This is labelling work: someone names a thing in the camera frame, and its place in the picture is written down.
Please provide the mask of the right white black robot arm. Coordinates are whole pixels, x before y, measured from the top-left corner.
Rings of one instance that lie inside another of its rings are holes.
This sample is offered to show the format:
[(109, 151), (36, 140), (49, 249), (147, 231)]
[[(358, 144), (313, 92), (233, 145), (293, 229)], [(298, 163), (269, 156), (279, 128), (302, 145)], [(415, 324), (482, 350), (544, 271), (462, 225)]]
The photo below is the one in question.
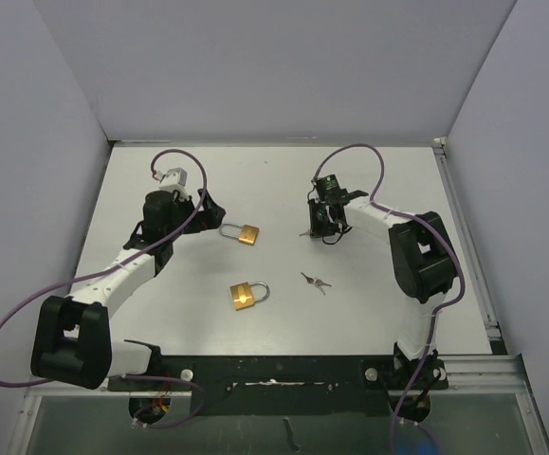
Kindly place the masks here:
[(389, 245), (393, 275), (407, 299), (394, 344), (401, 357), (393, 364), (393, 376), (399, 385), (415, 387), (427, 375), (422, 355), (431, 355), (435, 349), (430, 334), (432, 310), (443, 303), (458, 276), (441, 217), (433, 211), (402, 215), (379, 206), (365, 191), (342, 188), (332, 174), (312, 184), (316, 196), (307, 198), (310, 238), (340, 239), (356, 228)]

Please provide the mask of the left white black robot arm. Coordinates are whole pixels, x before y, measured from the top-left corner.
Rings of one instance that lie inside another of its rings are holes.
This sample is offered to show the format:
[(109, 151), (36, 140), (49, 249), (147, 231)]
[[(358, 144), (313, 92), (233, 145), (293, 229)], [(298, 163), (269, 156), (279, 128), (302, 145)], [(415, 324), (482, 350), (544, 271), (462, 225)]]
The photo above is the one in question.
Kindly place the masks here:
[(30, 369), (33, 375), (96, 389), (105, 379), (130, 375), (144, 390), (160, 384), (164, 367), (156, 346), (115, 340), (110, 319), (174, 255), (174, 241), (221, 227), (225, 210), (208, 191), (197, 203), (179, 190), (152, 191), (143, 218), (109, 267), (67, 296), (47, 298), (40, 309)]

